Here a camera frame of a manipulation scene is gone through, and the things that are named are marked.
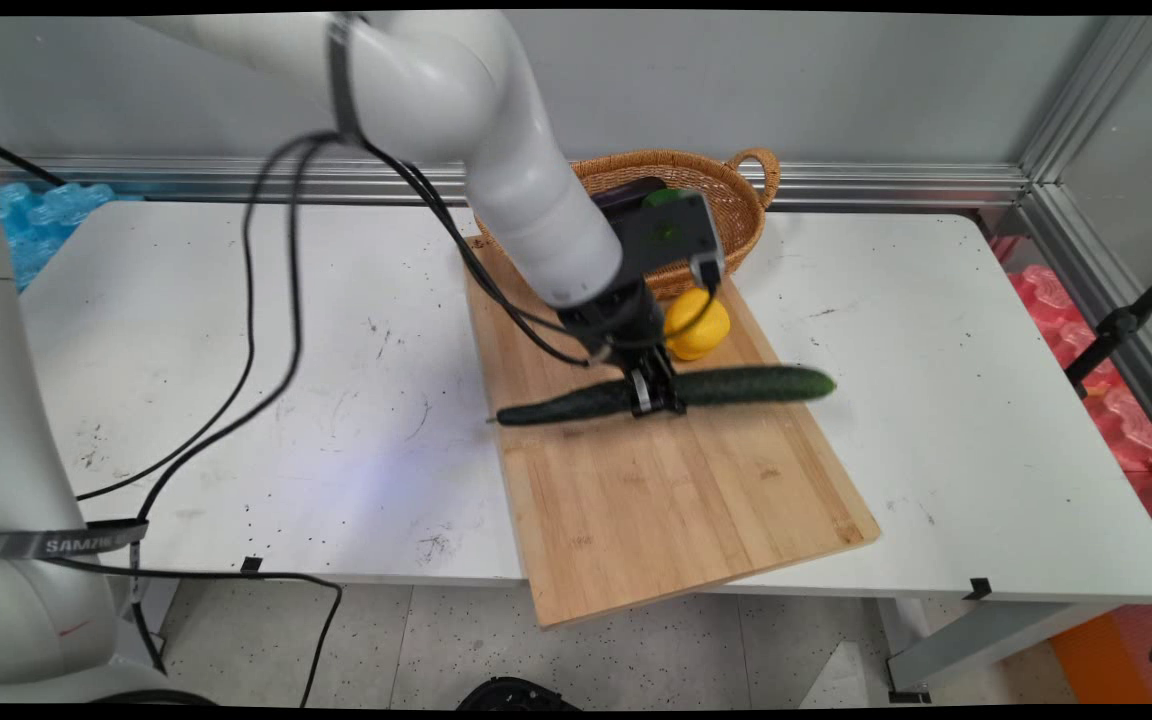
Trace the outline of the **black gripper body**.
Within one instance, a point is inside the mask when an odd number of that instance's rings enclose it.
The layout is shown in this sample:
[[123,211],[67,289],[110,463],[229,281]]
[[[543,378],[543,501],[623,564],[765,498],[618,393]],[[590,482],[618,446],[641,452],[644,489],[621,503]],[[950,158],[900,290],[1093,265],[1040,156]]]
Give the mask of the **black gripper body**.
[[609,364],[626,374],[675,373],[664,344],[664,310],[644,279],[559,309],[558,320],[585,348],[589,366]]

